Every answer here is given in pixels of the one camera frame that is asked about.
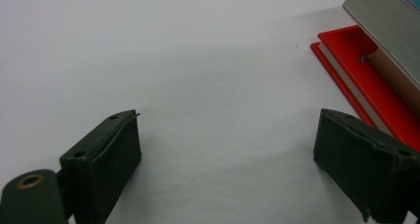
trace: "red book cover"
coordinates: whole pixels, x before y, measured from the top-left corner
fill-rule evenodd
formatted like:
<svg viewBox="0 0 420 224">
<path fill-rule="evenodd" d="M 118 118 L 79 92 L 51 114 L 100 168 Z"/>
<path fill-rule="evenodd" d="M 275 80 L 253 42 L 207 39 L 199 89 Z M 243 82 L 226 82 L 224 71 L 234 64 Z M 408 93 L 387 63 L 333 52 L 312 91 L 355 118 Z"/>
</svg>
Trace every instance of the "red book cover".
<svg viewBox="0 0 420 224">
<path fill-rule="evenodd" d="M 374 66 L 368 60 L 361 60 L 363 56 L 368 56 L 377 49 L 371 38 L 359 26 L 321 33 L 318 37 L 389 132 L 399 141 L 420 151 L 420 119 Z M 366 109 L 321 52 L 319 44 L 311 45 L 314 54 L 360 117 L 374 125 Z"/>
</svg>

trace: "white tabletop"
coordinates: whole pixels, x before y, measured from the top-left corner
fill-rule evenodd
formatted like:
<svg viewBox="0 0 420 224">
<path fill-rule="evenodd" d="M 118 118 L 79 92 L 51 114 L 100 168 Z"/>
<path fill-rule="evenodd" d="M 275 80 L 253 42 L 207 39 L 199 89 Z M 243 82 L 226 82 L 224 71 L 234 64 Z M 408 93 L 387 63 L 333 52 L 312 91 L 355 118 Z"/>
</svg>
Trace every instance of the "white tabletop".
<svg viewBox="0 0 420 224">
<path fill-rule="evenodd" d="M 343 2 L 0 0 L 0 185 L 137 109 L 107 223 L 364 223 L 312 154 L 321 108 L 356 115 L 309 49 Z"/>
</svg>

